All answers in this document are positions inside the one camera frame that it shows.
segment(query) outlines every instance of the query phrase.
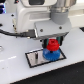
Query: cable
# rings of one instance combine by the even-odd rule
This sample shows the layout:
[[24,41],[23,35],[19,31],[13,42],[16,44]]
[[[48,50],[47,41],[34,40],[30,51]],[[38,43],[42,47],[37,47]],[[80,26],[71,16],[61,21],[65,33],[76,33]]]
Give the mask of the cable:
[[22,33],[10,33],[10,32],[3,31],[0,29],[0,33],[8,35],[8,36],[36,38],[34,29],[29,30],[28,32],[22,32]]

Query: black component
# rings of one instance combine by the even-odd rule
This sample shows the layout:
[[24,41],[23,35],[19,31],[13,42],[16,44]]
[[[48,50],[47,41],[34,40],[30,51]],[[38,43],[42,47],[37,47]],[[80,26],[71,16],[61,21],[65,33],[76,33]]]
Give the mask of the black component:
[[23,32],[23,33],[10,33],[10,32],[6,32],[0,29],[0,33],[8,35],[8,36],[36,38],[35,30],[33,29],[29,30],[28,32]]
[[0,8],[0,14],[2,14],[3,13],[3,9],[2,8]]
[[60,37],[60,46],[62,45],[63,42],[63,36]]
[[4,8],[4,5],[0,5],[0,8]]
[[45,0],[29,0],[30,5],[43,5]]
[[13,17],[14,15],[12,14],[11,16]]
[[40,42],[42,42],[42,40],[40,40]]
[[63,38],[64,38],[64,36],[57,37],[57,40],[58,40],[58,43],[60,44],[60,46],[62,45]]
[[[65,56],[64,53],[61,51],[61,49],[59,49],[59,50],[60,50],[60,52],[61,52],[63,58],[59,58],[59,59],[56,60],[56,61],[60,61],[60,60],[66,59],[66,56]],[[26,58],[27,58],[27,61],[28,61],[28,64],[29,64],[30,68],[34,68],[34,67],[41,66],[41,65],[44,65],[44,64],[56,62],[56,61],[49,61],[49,62],[45,62],[45,63],[42,63],[42,64],[38,64],[38,65],[32,66],[31,63],[30,63],[30,60],[29,60],[29,58],[28,58],[28,56],[27,56],[27,54],[29,54],[29,53],[25,53],[25,55],[26,55]]]
[[38,53],[37,52],[35,53],[35,59],[38,59]]
[[14,3],[15,3],[15,4],[17,4],[18,2],[19,2],[19,0],[15,0],[15,2],[14,2]]
[[43,32],[43,29],[41,29],[40,32]]
[[84,32],[84,27],[80,28]]
[[43,48],[46,48],[46,47],[47,47],[47,39],[44,39],[44,40],[43,40],[42,47],[43,47]]
[[3,24],[0,23],[0,27],[2,27],[2,26],[3,26]]
[[6,0],[0,0],[0,3],[4,3]]
[[68,33],[67,34],[65,34],[63,37],[65,37],[65,36],[67,36],[68,35]]
[[59,29],[62,29],[62,27],[60,26]]
[[50,51],[50,53],[53,53],[53,51]]

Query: white table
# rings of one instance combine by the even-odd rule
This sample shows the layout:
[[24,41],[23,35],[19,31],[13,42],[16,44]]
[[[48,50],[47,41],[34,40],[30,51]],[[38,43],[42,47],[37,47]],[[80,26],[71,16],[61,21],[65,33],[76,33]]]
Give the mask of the white table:
[[[12,18],[11,14],[0,15],[1,29],[13,32]],[[29,68],[25,53],[41,48],[40,41],[0,34],[0,46],[4,49],[0,52],[0,84],[13,83],[84,61],[84,33],[78,28],[70,31],[61,47],[67,59],[35,68]]]

